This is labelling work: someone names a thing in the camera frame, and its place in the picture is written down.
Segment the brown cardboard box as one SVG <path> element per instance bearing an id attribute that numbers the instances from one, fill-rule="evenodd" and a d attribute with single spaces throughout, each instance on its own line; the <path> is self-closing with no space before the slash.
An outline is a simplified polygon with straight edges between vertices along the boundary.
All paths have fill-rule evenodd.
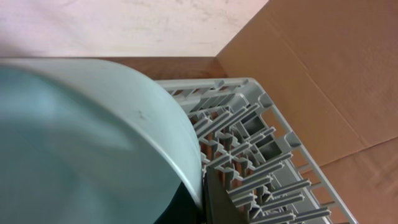
<path id="1" fill-rule="evenodd" d="M 397 0 L 269 1 L 218 60 L 263 86 L 357 221 L 397 222 Z"/>

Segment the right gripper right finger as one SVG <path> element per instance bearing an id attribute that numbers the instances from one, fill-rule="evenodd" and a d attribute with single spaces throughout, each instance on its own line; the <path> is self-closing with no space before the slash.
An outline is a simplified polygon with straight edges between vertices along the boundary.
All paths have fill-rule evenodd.
<path id="1" fill-rule="evenodd" d="M 207 224 L 248 224 L 234 206 L 212 167 L 206 168 L 204 196 Z"/>

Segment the light blue bowl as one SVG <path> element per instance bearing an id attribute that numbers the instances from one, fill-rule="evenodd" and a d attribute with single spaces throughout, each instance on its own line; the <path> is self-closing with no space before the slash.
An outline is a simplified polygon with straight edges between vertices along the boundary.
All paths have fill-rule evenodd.
<path id="1" fill-rule="evenodd" d="M 202 207 L 198 138 L 157 82 L 93 59 L 1 60 L 1 222 L 154 223 Z"/>

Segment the grey plastic dishwasher rack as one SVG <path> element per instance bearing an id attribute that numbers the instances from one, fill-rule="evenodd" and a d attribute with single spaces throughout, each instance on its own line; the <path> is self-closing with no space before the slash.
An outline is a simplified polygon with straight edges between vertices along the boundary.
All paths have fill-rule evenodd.
<path id="1" fill-rule="evenodd" d="M 162 80 L 249 223 L 356 219 L 262 86 L 252 78 Z"/>

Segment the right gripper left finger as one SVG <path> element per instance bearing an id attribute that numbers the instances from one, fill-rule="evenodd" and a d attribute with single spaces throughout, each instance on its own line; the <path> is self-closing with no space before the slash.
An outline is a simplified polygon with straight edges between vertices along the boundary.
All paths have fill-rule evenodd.
<path id="1" fill-rule="evenodd" d="M 200 224 L 202 221 L 202 212 L 184 183 L 181 183 L 169 206 L 154 224 Z"/>

